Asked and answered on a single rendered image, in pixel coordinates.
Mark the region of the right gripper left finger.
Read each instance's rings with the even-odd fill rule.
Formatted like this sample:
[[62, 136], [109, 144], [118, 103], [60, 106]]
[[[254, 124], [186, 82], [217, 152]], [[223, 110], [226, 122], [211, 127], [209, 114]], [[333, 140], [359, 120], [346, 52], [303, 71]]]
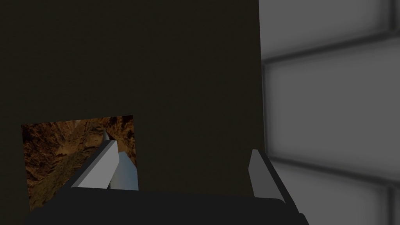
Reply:
[[104, 144], [88, 163], [89, 165], [84, 168], [78, 179], [71, 184], [71, 187], [106, 189], [119, 164], [117, 141], [104, 141]]

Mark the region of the brown canyon picture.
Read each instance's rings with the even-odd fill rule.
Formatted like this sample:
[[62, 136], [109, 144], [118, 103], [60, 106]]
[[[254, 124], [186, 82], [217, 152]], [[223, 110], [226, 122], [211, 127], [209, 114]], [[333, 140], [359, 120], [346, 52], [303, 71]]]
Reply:
[[30, 210], [42, 207], [94, 154], [107, 133], [136, 163], [133, 116], [22, 125]]

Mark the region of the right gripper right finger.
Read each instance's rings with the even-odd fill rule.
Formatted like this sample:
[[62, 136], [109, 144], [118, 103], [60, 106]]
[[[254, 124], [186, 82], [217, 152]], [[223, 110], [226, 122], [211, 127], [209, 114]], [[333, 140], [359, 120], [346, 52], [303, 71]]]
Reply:
[[293, 198], [264, 151], [252, 150], [248, 172], [255, 197], [280, 199], [290, 211], [299, 213]]

